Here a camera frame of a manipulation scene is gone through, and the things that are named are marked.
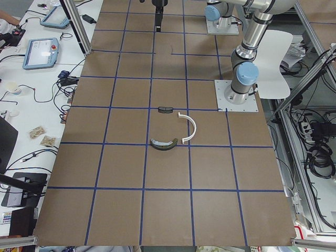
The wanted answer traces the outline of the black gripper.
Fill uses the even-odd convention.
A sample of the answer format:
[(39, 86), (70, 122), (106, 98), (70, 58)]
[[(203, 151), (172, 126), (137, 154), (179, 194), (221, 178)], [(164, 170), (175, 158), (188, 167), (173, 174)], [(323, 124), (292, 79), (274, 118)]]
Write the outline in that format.
[(155, 30), (161, 31), (164, 7), (168, 4), (168, 0), (151, 0), (155, 6)]

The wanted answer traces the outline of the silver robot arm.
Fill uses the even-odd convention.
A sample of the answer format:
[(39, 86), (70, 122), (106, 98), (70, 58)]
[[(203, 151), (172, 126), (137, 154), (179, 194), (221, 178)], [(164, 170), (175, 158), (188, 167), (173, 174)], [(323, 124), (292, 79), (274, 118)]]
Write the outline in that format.
[(250, 88), (257, 82), (259, 70), (253, 61), (272, 17), (288, 11), (296, 1), (229, 1), (229, 3), (256, 10), (241, 44), (232, 53), (233, 80), (225, 91), (226, 99), (230, 103), (243, 104), (249, 96)]
[[(168, 1), (152, 0), (151, 3), (153, 6), (155, 6), (155, 30), (160, 32), (162, 27), (164, 7), (168, 4)], [(234, 18), (233, 10), (234, 4), (224, 3), (221, 1), (207, 1), (207, 5), (204, 9), (207, 32), (209, 34), (238, 34), (238, 28), (233, 24), (232, 21)]]

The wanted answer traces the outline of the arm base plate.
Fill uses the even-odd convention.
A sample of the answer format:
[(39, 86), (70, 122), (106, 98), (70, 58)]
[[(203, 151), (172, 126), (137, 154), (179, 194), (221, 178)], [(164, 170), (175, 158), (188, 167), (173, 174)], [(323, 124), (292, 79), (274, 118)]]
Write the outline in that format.
[(217, 109), (220, 112), (258, 112), (253, 88), (246, 94), (238, 94), (232, 90), (231, 80), (215, 80)]
[(207, 33), (210, 35), (238, 36), (238, 21), (234, 16), (219, 18), (216, 21), (206, 19)]

